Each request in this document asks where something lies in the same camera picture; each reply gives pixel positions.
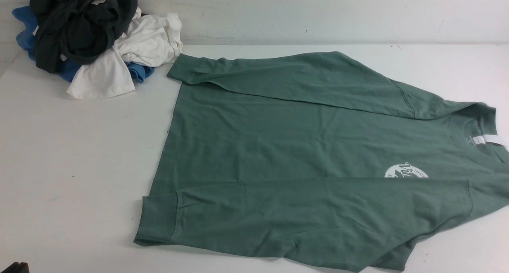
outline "white surface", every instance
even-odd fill
[[[332,50],[447,99],[496,106],[499,134],[509,137],[509,46],[185,48],[213,59]],[[66,81],[37,69],[26,54],[18,56],[0,79],[0,268],[25,261],[34,273],[339,272],[132,243],[179,89],[167,71],[160,67],[136,91],[113,99],[76,101],[65,93]],[[504,208],[440,233],[418,244],[406,272],[509,271],[507,228]]]
[[[139,5],[150,14],[177,12],[185,44],[509,42],[509,0],[139,0]]]

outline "shirt tag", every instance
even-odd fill
[[[486,144],[487,142],[490,142],[492,144],[499,144],[505,146],[506,148],[509,147],[507,141],[501,136],[497,135],[482,135],[473,137],[472,140],[474,141],[474,144]]]
[[[94,0],[92,4],[98,5],[100,3],[104,3],[106,0]]]
[[[484,140],[486,142],[490,142],[492,144],[499,144],[499,145],[502,145],[502,146],[505,146],[506,148],[509,147],[509,144],[507,143],[507,141],[502,138],[501,136],[496,136],[496,135],[482,135],[484,137]]]
[[[486,144],[483,136],[473,137],[472,140],[474,141],[474,144]]]

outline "green t-shirt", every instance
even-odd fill
[[[509,204],[495,109],[338,52],[180,55],[183,81],[134,242],[361,271]]]

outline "black object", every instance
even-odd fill
[[[30,273],[29,265],[26,262],[14,262],[7,267],[2,273]]]
[[[30,0],[39,25],[37,67],[59,72],[61,54],[81,65],[93,63],[127,29],[137,6],[138,0]]]

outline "circular logo print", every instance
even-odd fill
[[[420,168],[412,166],[409,162],[404,164],[395,164],[386,172],[385,177],[428,177]]]

